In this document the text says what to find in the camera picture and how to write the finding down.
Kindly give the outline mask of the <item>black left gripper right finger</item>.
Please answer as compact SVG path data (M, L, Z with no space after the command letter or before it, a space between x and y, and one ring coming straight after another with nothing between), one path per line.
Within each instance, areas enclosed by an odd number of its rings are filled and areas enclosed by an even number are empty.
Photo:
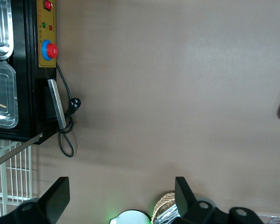
M175 178L175 204L179 217L174 224L261 224L259 216L244 207L233 207L228 213L205 200L197 200L184 177Z

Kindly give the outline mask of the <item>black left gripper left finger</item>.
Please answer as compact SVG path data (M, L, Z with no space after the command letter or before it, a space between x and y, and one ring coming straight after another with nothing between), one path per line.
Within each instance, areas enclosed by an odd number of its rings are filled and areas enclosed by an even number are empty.
M55 224L69 202L69 178L59 177L40 198L25 201L0 217L0 224Z

